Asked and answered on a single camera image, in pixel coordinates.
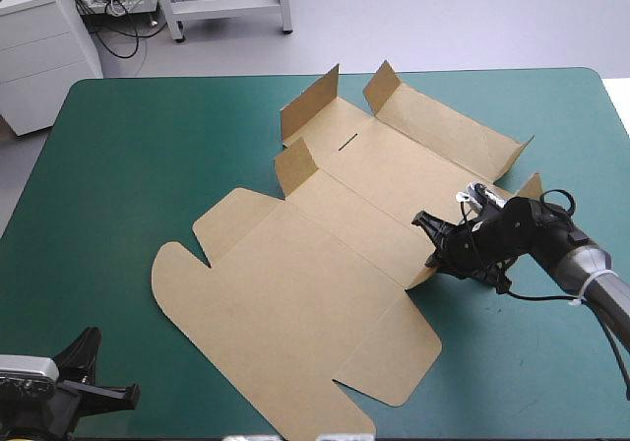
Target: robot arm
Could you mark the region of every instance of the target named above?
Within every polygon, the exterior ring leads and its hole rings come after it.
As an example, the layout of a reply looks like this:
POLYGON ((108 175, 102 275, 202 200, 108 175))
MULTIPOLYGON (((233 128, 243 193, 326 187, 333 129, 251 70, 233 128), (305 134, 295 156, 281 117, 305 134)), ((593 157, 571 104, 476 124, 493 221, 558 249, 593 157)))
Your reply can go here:
POLYGON ((428 267, 486 282, 504 293, 511 284, 506 270, 519 256, 530 254, 563 291, 589 302, 630 351, 630 286, 612 271, 610 255, 571 220, 571 195, 550 190, 539 200, 514 197, 506 202, 483 184, 472 183, 458 201, 464 216, 458 225, 427 212, 413 220, 436 247, 428 267), (547 203, 553 192, 568 199, 568 209, 547 203), (475 218, 468 220, 464 203, 477 212, 475 218))

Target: white drawer cabinet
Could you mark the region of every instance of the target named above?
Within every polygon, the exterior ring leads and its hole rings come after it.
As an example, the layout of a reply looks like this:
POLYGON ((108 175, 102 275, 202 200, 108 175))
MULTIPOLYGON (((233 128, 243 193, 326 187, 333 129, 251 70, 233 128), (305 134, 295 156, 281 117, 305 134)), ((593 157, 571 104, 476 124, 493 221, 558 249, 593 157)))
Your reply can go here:
POLYGON ((73 0, 0 3, 0 115, 16 132, 52 126, 70 87, 102 78, 73 0))

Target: cardboard flap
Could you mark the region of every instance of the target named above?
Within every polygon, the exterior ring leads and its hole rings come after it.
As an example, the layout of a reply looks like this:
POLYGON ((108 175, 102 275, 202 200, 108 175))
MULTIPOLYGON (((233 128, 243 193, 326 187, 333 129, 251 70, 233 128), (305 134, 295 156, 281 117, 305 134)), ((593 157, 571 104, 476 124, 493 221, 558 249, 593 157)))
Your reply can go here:
POLYGON ((317 164, 303 139, 298 139, 274 159, 276 176, 286 196, 317 171, 317 164))
POLYGON ((283 140, 304 126, 309 119, 337 97, 338 82, 339 64, 282 109, 280 117, 283 140))
MULTIPOLYGON (((266 334, 270 319, 264 315, 274 305, 256 301, 272 301, 274 286, 251 296, 256 287, 251 284, 230 281, 175 242, 159 249, 152 268, 153 293, 164 314, 284 439, 314 441, 328 431, 374 433, 372 420, 335 386, 330 374, 322 373, 326 361, 318 363, 316 356, 326 347, 310 347, 313 341, 307 339, 303 344, 312 352, 301 350, 291 338, 302 335, 291 332, 299 307, 280 307, 288 316, 266 334), (287 335, 281 334, 284 329, 287 335), (276 335, 275 344, 271 335, 276 335)), ((271 318, 272 323, 278 320, 271 318)))
POLYGON ((431 326, 402 294, 335 380, 397 407, 407 401, 441 350, 442 343, 431 326))
POLYGON ((215 264, 282 200, 235 188, 193 224, 204 254, 215 264))
POLYGON ((365 97, 383 123, 490 182, 501 177, 529 143, 519 143, 418 92, 398 80, 387 63, 368 84, 365 97))
POLYGON ((539 173, 534 173, 521 189, 516 192, 517 197, 531 198, 537 200, 542 195, 542 180, 539 173))
POLYGON ((390 63, 387 60, 383 62, 374 74, 374 77, 370 79, 365 89, 363 89, 363 95, 374 114, 381 110, 400 84, 401 79, 398 78, 390 63))

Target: black cable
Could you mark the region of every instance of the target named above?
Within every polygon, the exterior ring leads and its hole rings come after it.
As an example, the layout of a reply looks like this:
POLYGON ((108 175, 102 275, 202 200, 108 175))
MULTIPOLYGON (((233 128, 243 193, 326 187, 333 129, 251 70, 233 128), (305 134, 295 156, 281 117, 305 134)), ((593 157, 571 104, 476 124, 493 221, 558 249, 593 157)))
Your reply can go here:
MULTIPOLYGON (((552 301, 552 300, 574 300, 575 299, 575 297, 568 296, 568 295, 527 296, 527 295, 520 295, 518 293, 514 293, 511 290, 506 291, 506 294, 518 300, 525 300, 525 301, 552 301)), ((587 308, 589 308, 593 312, 593 316, 595 316, 595 319, 598 320, 598 323, 601 326, 601 330, 606 336, 606 339, 608 340, 608 344, 610 345, 610 348, 612 349, 612 353, 614 354, 614 359, 617 362, 619 371, 621 372, 621 377, 623 377, 623 382, 626 385, 626 399, 630 401, 630 375, 628 375, 628 370, 626 369, 623 359, 621 358, 621 353, 619 352, 619 346, 615 342, 614 337, 612 336, 612 333, 610 332, 610 329, 606 326, 606 324, 603 322, 603 320, 598 314, 599 311, 605 313, 605 310, 588 300, 582 300, 581 303, 585 305, 587 308)))
MULTIPOLYGON (((168 26, 168 23, 164 23, 162 24, 159 29, 157 31, 152 32, 151 34, 138 34, 138 37, 141 39, 150 39, 151 37, 154 37, 156 35, 158 35, 160 32, 164 31, 164 28, 166 28, 166 26, 168 26)), ((117 32, 119 34, 122 35, 126 35, 128 37, 135 37, 134 34, 130 34, 128 32, 124 32, 124 31, 119 31, 111 26, 108 25, 103 25, 100 28, 106 28, 108 31, 112 31, 112 32, 117 32)))
MULTIPOLYGON (((107 50, 107 52, 109 52, 111 55, 113 55, 114 57, 117 57, 119 59, 130 59, 131 57, 136 55, 138 53, 138 50, 140 49, 140 38, 141 38, 141 36, 138 34, 138 28, 136 26, 136 22, 132 18, 131 13, 129 12, 129 10, 127 10, 127 7, 120 0, 101 0, 101 1, 105 1, 105 6, 104 6, 104 13, 105 14, 107 14, 107 9, 109 7, 112 7, 114 3, 118 3, 118 5, 123 9, 124 15, 131 22, 131 25, 132 25, 132 28, 133 28, 133 31, 134 31, 133 34, 127 34, 127 35, 129 35, 131 37, 134 37, 135 40, 136 40, 135 46, 134 46, 134 50, 130 54, 127 54, 127 55, 119 54, 119 53, 115 52, 114 50, 112 50, 107 45, 107 43, 103 40, 103 38, 100 36, 99 31, 100 31, 101 27, 99 27, 95 31, 91 31, 91 33, 94 34, 94 36, 98 39, 98 41, 105 48, 105 50, 107 50)), ((93 15, 93 14, 95 14, 95 11, 93 9, 91 9, 83 0, 75 0, 75 4, 77 5, 78 11, 79 11, 79 13, 81 15, 93 15)))
MULTIPOLYGON (((488 264, 487 266, 483 263, 483 260, 481 259, 481 254, 479 253, 479 250, 476 247, 476 243, 474 242, 473 230, 471 229, 468 216, 466 215, 466 212, 464 210, 464 202, 460 203, 460 210, 462 211, 462 219, 464 220, 464 224, 466 225, 466 229, 468 230, 468 233, 469 233, 469 239, 471 241, 472 250, 474 251, 474 255, 476 256, 476 259, 478 260, 479 265, 484 269, 485 271, 484 278, 486 278, 488 269, 490 269, 490 267, 492 267, 496 263, 491 263, 491 264, 488 264)), ((507 271, 508 267, 510 267, 510 265, 504 266, 502 269, 499 269, 499 272, 502 273, 504 277, 505 277, 505 272, 507 271)), ((567 301, 567 300, 575 299, 575 297, 569 296, 569 295, 545 295, 545 296, 520 295, 518 293, 514 293, 510 289, 507 289, 505 293, 511 296, 512 298, 516 298, 517 300, 524 300, 524 301, 553 301, 553 300, 567 301)), ((596 320, 598 320, 598 323, 601 326, 601 330, 603 331, 604 335, 606 336, 606 339, 608 340, 608 343, 610 344, 610 348, 612 349, 612 353, 614 354, 615 361, 617 362, 617 366, 619 367, 619 371, 621 372, 621 376, 623 377, 623 382, 626 385, 626 399, 630 401, 630 376, 628 375, 628 370, 626 369, 623 359, 621 358, 619 347, 617 343, 615 342, 614 337, 612 336, 612 333, 610 332, 609 328, 606 326, 606 324, 603 322, 603 320, 598 314, 599 311, 602 313, 606 313, 606 311, 603 308, 601 308, 599 305, 596 305, 595 303, 590 302, 588 300, 581 300, 581 303, 584 304, 587 308, 589 308, 591 312, 593 313, 593 315, 595 316, 596 320)))

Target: drawer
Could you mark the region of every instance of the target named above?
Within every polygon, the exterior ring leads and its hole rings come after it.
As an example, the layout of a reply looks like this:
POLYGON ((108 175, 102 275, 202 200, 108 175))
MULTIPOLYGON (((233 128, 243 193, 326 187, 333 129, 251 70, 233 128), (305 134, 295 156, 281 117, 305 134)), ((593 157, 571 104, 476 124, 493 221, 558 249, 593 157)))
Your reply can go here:
POLYGON ((0 83, 86 60, 71 32, 0 50, 0 83))
POLYGON ((0 50, 69 32, 56 3, 0 16, 0 50))
POLYGON ((52 126, 70 87, 95 77, 88 62, 0 84, 0 114, 16 134, 52 126))

